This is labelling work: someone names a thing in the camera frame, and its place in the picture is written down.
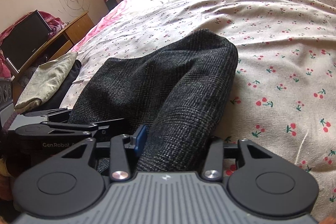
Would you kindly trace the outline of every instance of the folded beige cloth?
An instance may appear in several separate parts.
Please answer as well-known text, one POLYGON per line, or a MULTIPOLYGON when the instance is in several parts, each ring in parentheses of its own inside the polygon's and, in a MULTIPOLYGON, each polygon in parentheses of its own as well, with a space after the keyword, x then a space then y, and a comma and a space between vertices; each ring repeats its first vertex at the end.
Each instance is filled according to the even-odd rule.
POLYGON ((22 113, 47 102, 70 72, 77 52, 68 52, 58 59, 40 65, 21 93, 14 109, 22 113))

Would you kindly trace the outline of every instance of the cherry print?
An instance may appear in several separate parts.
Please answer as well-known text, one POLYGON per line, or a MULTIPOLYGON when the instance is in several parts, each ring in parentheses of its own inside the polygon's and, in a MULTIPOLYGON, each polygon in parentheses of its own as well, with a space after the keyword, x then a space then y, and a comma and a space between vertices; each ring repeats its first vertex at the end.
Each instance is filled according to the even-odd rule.
POLYGON ((239 97, 235 97, 233 100, 230 100, 231 104, 235 105, 235 104, 240 104, 242 101, 239 100, 239 97))
POLYGON ((324 118, 320 120, 320 123, 321 123, 322 126, 323 126, 323 131, 327 133, 327 132, 329 131, 329 130, 328 130, 328 127, 331 126, 331 123, 330 123, 330 122, 325 122, 325 121, 324 121, 324 118))
POLYGON ((271 72, 275 73, 276 72, 276 70, 273 69, 273 66, 270 66, 269 69, 267 69, 266 71, 269 72, 269 73, 271 73, 271 72))
POLYGON ((309 50, 310 58, 315 59, 316 53, 314 53, 312 50, 309 50))
POLYGON ((296 128, 296 124, 295 123, 291 123, 290 125, 287 125, 287 128, 286 128, 286 133, 289 133, 291 132, 292 136, 295 137, 296 136, 296 132, 292 129, 295 129, 296 128))
POLYGON ((290 75, 289 78, 290 78, 290 79, 293 79, 293 81, 294 81, 295 83, 297 83, 297 82, 300 81, 299 78, 296 77, 296 74, 295 74, 295 73, 294 73, 293 75, 290 75))
POLYGON ((321 50, 321 53, 323 54, 323 55, 326 55, 326 54, 328 54, 329 56, 331 55, 329 52, 327 52, 326 50, 321 50))
POLYGON ((259 135, 260 135, 261 133, 263 133, 263 132, 266 131, 265 128, 260 128, 260 127, 261 127, 261 126, 260 126, 259 124, 257 124, 257 125, 255 126, 256 131, 255 131, 255 132, 251 132, 251 134, 252 134, 253 137, 259 138, 259 135))
POLYGON ((257 58, 258 60, 261 60, 264 56, 263 55, 254 55, 253 57, 257 58))
POLYGON ((257 85, 259 85, 259 84, 260 84, 260 82, 258 80, 254 80, 252 83, 250 82, 247 85, 252 86, 253 88, 257 88, 257 85))
POLYGON ((268 101, 267 100, 267 98, 265 98, 265 97, 263 97, 262 99, 261 99, 261 101, 256 101, 256 105, 257 106, 261 106, 261 105, 263 105, 263 106, 270 106, 271 108, 274 106, 274 104, 273 104, 273 102, 272 101, 268 101))
POLYGON ((326 91, 324 89, 322 89, 321 91, 317 92, 317 93, 314 93, 314 97, 320 97, 320 99, 323 99, 323 95, 326 94, 326 91))
POLYGON ((237 70, 236 71, 238 74, 241 74, 242 72, 247 72, 246 70, 244 70, 244 69, 240 69, 240 70, 237 70))
POLYGON ((308 71, 308 72, 306 72, 306 74, 309 75, 309 76, 311 76, 311 73, 312 73, 314 70, 307 68, 307 71, 308 71))
POLYGON ((301 108, 304 107, 305 104, 301 104, 301 101, 297 101, 297 106, 295 107, 296 110, 301 111, 301 108))
POLYGON ((283 84, 277 85, 278 90, 286 90, 287 88, 283 84))

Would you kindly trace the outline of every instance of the black speaker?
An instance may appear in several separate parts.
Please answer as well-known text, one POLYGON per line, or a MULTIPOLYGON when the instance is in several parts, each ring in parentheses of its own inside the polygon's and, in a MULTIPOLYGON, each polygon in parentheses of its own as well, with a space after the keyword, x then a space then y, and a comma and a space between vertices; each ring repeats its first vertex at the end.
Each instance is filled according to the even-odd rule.
POLYGON ((4 126, 14 113, 13 84, 11 80, 0 80, 0 126, 4 126))

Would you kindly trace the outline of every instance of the black plaid fabric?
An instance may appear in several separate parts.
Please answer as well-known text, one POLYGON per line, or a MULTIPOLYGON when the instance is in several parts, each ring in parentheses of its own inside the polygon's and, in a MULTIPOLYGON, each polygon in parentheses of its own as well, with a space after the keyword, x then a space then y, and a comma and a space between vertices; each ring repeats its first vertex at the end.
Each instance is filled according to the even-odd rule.
POLYGON ((84 88, 69 122, 127 118, 131 132, 120 134, 146 124, 138 170, 194 170, 222 117, 237 61, 236 47, 209 30, 141 58, 109 58, 84 88))

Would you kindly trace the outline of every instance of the pink cloth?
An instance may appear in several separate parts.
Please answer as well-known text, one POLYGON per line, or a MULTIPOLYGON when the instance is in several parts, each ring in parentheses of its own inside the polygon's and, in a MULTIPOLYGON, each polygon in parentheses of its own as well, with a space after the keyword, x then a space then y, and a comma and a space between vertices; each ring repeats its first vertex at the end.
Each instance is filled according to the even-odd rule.
POLYGON ((106 16, 104 16, 100 20, 100 22, 95 27, 93 27, 81 41, 79 41, 76 45, 74 45, 71 51, 77 52, 81 47, 81 45, 87 42, 90 38, 94 37, 101 30, 111 26, 114 22, 121 19, 123 16, 123 12, 127 10, 126 9, 127 3, 130 1, 131 0, 123 0, 122 2, 120 2, 111 12, 109 12, 106 16))

